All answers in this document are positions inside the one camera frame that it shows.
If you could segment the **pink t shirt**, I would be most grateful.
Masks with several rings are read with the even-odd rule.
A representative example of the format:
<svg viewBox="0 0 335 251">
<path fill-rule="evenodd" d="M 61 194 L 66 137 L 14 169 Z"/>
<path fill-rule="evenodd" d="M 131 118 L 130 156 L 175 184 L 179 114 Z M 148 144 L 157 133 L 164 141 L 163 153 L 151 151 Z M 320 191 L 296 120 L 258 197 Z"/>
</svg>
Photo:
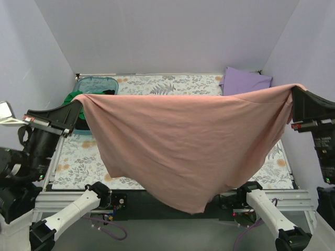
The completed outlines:
<svg viewBox="0 0 335 251">
<path fill-rule="evenodd" d="M 293 85 L 233 96 L 76 97 L 110 177 L 197 214 L 264 164 L 292 120 Z"/>
</svg>

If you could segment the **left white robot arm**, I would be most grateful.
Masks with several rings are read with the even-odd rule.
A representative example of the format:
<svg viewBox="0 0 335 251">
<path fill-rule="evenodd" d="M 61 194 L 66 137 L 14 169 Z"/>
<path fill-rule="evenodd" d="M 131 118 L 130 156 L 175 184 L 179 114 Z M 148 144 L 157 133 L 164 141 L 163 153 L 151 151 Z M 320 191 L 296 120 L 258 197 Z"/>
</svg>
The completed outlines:
<svg viewBox="0 0 335 251">
<path fill-rule="evenodd" d="M 96 208 L 111 204 L 109 189 L 101 182 L 61 211 L 33 222 L 36 199 L 42 192 L 34 183 L 45 179 L 60 137 L 70 135 L 82 104 L 73 101 L 51 110 L 28 110 L 14 116 L 10 104 L 1 102 L 1 125 L 18 126 L 23 150 L 1 148 L 1 250 L 52 250 L 72 224 Z"/>
</svg>

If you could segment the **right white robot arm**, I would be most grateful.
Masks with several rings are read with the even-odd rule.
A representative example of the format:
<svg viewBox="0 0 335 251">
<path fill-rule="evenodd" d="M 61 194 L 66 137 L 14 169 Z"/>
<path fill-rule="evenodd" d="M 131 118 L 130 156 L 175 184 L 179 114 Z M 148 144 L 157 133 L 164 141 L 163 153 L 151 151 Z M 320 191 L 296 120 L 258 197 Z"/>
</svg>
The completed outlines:
<svg viewBox="0 0 335 251">
<path fill-rule="evenodd" d="M 323 180 L 330 185 L 317 188 L 314 232 L 306 233 L 288 220 L 257 182 L 238 188 L 237 203 L 256 211 L 274 236 L 277 250 L 334 250 L 334 103 L 294 87 L 292 129 L 311 132 Z"/>
</svg>

